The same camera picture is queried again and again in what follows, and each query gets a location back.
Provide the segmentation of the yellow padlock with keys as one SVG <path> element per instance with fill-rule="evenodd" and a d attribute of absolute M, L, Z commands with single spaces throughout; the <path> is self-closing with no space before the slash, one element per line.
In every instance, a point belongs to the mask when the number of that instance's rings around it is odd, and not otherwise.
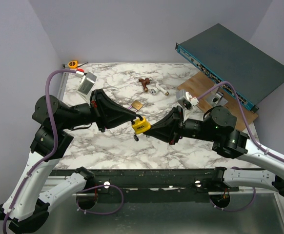
<path fill-rule="evenodd" d="M 146 120 L 145 117 L 138 117 L 136 120 L 133 120 L 131 126 L 134 130 L 134 140 L 139 141 L 138 135 L 142 134 L 151 128 L 151 124 Z"/>

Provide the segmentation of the small brass long-shackle padlock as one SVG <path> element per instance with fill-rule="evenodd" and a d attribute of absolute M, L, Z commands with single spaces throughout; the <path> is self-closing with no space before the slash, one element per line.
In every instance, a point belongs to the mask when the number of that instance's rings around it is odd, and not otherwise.
<path fill-rule="evenodd" d="M 134 112 L 139 111 L 143 107 L 143 104 L 137 100 L 133 101 L 130 107 L 128 108 L 129 110 L 132 110 Z"/>

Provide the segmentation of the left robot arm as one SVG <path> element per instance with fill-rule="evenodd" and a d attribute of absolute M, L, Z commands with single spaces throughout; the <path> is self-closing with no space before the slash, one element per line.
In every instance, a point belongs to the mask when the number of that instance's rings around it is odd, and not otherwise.
<path fill-rule="evenodd" d="M 35 105 L 33 120 L 40 124 L 26 167 L 8 200 L 0 205 L 3 231 L 16 234 L 36 232 L 51 211 L 72 194 L 90 192 L 95 176 L 77 168 L 67 181 L 47 192 L 42 188 L 73 140 L 69 131 L 97 124 L 100 131 L 133 122 L 138 114 L 111 100 L 102 89 L 91 93 L 89 103 L 68 106 L 55 96 L 42 96 Z"/>

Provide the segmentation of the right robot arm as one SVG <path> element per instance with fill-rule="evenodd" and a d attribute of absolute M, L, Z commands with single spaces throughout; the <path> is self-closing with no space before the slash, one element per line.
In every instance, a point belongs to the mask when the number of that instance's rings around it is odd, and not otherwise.
<path fill-rule="evenodd" d="M 212 150 L 218 155 L 260 167 L 260 170 L 218 169 L 216 176 L 210 179 L 210 185 L 216 191 L 245 186 L 272 190 L 284 197 L 284 155 L 264 148 L 250 135 L 236 130 L 236 121 L 237 118 L 224 107 L 212 108 L 203 120 L 185 119 L 178 106 L 144 134 L 170 145 L 184 137 L 210 141 Z"/>

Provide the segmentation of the white faucet tap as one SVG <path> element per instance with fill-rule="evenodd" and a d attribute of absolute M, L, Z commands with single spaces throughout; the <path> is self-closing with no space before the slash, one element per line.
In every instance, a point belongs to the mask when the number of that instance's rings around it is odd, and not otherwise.
<path fill-rule="evenodd" d="M 169 95 L 169 92 L 167 90 L 165 90 L 164 88 L 161 87 L 160 83 L 157 82 L 155 84 L 155 87 L 153 87 L 151 90 L 150 90 L 151 94 L 153 95 L 156 95 L 157 93 L 159 92 L 162 92 L 164 95 L 168 96 Z"/>

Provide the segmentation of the brown faucet tap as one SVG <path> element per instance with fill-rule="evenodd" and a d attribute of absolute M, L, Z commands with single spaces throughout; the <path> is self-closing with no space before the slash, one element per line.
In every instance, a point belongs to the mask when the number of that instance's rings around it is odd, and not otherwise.
<path fill-rule="evenodd" d="M 148 92 L 147 85 L 149 85 L 151 81 L 152 81 L 152 78 L 139 78 L 138 79 L 138 82 L 141 83 L 144 92 Z"/>

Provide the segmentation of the wooden board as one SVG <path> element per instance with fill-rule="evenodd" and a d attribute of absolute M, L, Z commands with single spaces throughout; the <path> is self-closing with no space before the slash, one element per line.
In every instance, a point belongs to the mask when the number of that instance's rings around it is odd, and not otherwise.
<path fill-rule="evenodd" d="M 201 94 L 203 94 L 205 91 L 207 91 L 214 85 L 215 83 L 211 81 L 206 75 L 204 75 L 201 72 L 198 72 L 193 77 L 191 77 L 190 79 L 188 79 L 187 81 L 179 85 L 178 89 L 179 90 L 184 89 L 188 91 L 192 96 L 199 97 Z M 232 115 L 237 117 L 236 129 L 246 132 L 247 129 L 243 121 L 242 114 L 239 110 L 237 101 L 227 92 L 225 92 L 222 88 L 218 88 L 215 91 L 213 91 L 211 94 L 208 94 L 205 97 L 203 97 L 199 101 L 199 104 L 197 107 L 205 113 L 207 110 L 213 107 L 211 102 L 214 98 L 216 98 L 218 93 L 223 94 L 218 104 L 219 105 L 223 104 L 223 106 L 226 109 L 228 109 Z M 252 134 L 256 135 L 257 132 L 256 132 L 253 121 L 258 117 L 258 114 L 252 113 L 251 111 L 245 109 L 244 107 L 242 108 L 242 110 L 246 117 L 246 120 L 248 122 L 248 125 L 249 125 L 249 128 Z"/>

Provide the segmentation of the orange tape measure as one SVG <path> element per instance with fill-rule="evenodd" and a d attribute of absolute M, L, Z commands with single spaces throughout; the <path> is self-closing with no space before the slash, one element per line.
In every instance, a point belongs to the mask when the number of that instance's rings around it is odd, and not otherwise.
<path fill-rule="evenodd" d="M 86 65 L 88 62 L 84 62 L 84 63 L 79 63 L 77 60 L 72 60 L 68 63 L 68 68 L 69 69 L 77 69 L 77 68 L 80 68 L 84 65 Z"/>

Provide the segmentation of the metal switch stand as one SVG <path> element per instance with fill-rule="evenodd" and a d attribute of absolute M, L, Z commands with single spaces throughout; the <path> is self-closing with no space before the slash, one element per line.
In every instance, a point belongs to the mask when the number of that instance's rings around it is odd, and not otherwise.
<path fill-rule="evenodd" d="M 224 91 L 217 87 L 208 95 L 205 96 L 205 101 L 210 104 L 212 107 L 215 106 L 225 106 L 228 103 L 228 100 L 224 96 Z"/>

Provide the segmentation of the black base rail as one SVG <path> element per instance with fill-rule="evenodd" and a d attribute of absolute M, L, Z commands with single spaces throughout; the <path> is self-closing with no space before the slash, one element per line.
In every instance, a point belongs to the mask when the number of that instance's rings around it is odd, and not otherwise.
<path fill-rule="evenodd" d="M 241 187 L 276 190 L 280 179 L 260 169 L 125 169 L 84 170 L 90 191 L 77 194 L 83 206 L 95 203 L 168 203 L 213 201 L 220 207 L 228 206 L 230 193 Z"/>

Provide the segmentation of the teal network switch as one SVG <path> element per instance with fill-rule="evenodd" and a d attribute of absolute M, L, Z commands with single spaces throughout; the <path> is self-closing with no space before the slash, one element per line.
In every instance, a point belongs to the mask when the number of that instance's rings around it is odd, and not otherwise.
<path fill-rule="evenodd" d="M 255 113 L 258 104 L 284 83 L 284 65 L 217 23 L 177 43 L 176 51 L 241 105 Z"/>

